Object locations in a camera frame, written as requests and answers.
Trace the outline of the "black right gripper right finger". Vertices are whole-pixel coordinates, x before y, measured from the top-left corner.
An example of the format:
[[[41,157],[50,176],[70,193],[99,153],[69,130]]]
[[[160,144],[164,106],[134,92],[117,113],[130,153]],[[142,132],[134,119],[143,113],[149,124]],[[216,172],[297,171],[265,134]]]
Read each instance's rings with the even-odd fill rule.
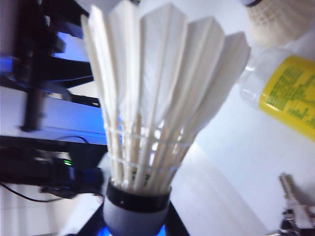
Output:
[[[168,213],[164,225],[166,236],[189,236],[189,232],[187,231],[172,202],[169,203]]]

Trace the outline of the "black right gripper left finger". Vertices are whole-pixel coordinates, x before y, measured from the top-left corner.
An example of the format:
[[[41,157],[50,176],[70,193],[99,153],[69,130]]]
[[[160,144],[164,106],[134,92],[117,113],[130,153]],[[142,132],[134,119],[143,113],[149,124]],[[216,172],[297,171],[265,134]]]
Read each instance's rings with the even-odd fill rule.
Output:
[[[79,231],[79,236],[108,236],[109,231],[103,218],[104,204],[101,204],[83,228]]]

